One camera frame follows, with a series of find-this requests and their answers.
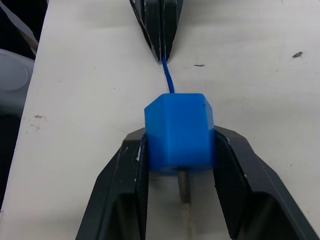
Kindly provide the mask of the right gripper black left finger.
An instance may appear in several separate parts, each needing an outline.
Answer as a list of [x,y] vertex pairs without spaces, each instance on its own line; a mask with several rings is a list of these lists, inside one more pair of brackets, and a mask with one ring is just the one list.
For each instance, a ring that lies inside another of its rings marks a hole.
[[78,240],[144,240],[149,167],[144,128],[129,133],[98,175]]

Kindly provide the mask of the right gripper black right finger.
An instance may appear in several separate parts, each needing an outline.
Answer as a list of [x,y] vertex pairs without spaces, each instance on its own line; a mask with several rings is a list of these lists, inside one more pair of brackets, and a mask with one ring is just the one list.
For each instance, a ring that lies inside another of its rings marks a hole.
[[314,240],[316,233],[278,174],[245,137],[216,126],[214,184],[232,240]]

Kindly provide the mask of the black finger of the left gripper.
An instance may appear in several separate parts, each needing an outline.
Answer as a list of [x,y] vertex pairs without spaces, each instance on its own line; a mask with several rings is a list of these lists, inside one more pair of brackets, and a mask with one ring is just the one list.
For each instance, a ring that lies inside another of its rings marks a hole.
[[167,61],[178,29],[183,0],[160,1],[161,57]]
[[155,59],[161,60],[160,1],[130,0],[144,38]]

